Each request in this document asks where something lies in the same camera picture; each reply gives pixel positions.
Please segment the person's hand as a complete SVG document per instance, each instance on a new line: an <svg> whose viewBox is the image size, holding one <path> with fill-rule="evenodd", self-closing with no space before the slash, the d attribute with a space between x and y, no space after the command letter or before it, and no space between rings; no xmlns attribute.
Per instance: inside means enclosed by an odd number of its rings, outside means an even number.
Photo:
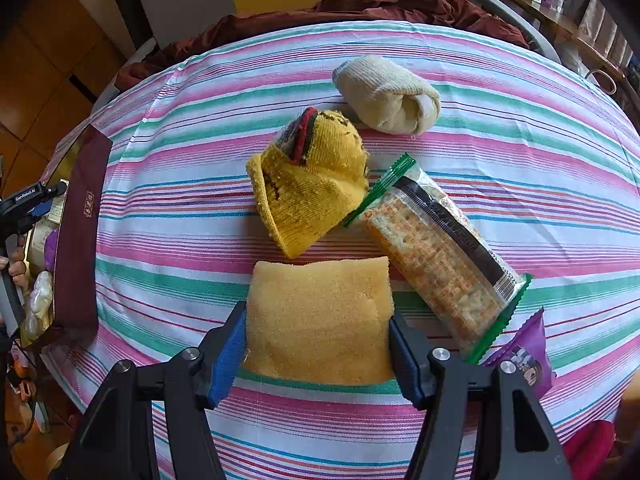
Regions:
<svg viewBox="0 0 640 480"><path fill-rule="evenodd" d="M9 257L0 257L0 269L8 270L14 284L21 289L28 289L29 279L24 261L24 248L18 246Z"/></svg>

